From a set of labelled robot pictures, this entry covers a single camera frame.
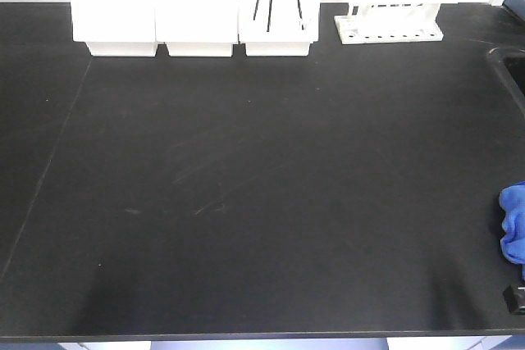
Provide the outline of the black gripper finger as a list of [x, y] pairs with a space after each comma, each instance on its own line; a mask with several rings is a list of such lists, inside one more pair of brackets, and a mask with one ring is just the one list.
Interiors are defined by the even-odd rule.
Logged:
[[525, 288], [523, 285], [510, 285], [503, 292], [504, 300], [511, 314], [525, 313]]

